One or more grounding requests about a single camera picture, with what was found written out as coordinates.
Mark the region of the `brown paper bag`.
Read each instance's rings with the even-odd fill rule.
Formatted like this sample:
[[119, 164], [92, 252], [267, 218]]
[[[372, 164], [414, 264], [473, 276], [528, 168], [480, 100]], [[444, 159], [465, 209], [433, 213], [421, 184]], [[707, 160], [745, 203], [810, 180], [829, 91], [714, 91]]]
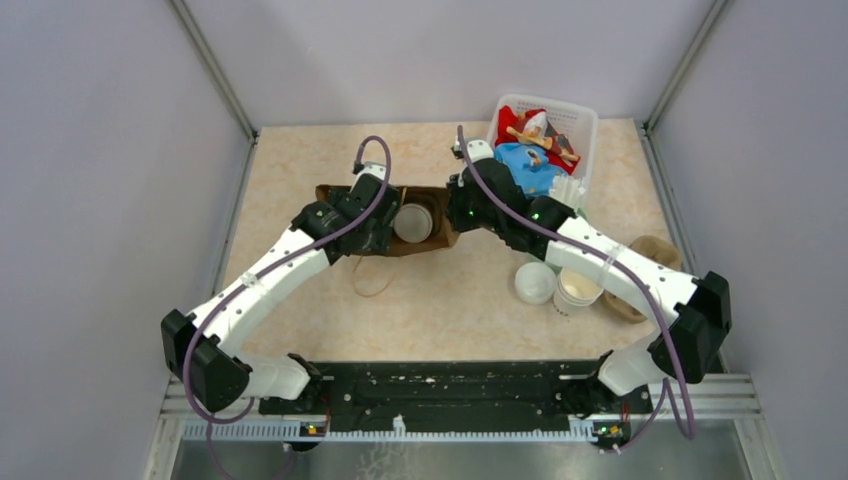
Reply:
[[397, 198], [399, 208], [389, 229], [387, 249], [354, 256], [350, 280], [360, 297], [381, 295], [415, 261], [450, 249], [459, 239], [460, 233], [448, 218], [446, 187], [400, 186]]

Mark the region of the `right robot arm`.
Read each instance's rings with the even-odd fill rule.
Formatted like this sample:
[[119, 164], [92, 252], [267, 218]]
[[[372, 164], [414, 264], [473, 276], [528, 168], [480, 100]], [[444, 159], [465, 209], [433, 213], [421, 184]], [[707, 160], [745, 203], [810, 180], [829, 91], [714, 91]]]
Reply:
[[654, 331], [601, 358], [586, 385], [589, 404], [612, 412], [634, 389], [665, 377], [703, 380], [729, 333], [730, 286], [665, 267], [605, 236], [548, 196], [527, 198], [508, 168], [492, 158], [474, 162], [447, 183], [447, 216], [455, 230], [478, 228], [507, 246], [577, 273], [655, 322]]

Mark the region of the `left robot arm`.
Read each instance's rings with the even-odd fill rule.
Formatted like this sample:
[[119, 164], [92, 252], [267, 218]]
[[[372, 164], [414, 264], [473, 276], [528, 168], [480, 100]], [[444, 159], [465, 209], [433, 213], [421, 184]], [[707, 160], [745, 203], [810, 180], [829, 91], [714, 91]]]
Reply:
[[167, 368], [209, 420], [242, 398], [279, 398], [297, 413], [319, 404], [315, 367], [296, 354], [265, 358], [242, 346], [301, 284], [345, 255], [384, 252], [400, 195], [386, 168], [369, 165], [332, 203], [307, 205], [258, 261], [217, 296], [161, 321]]

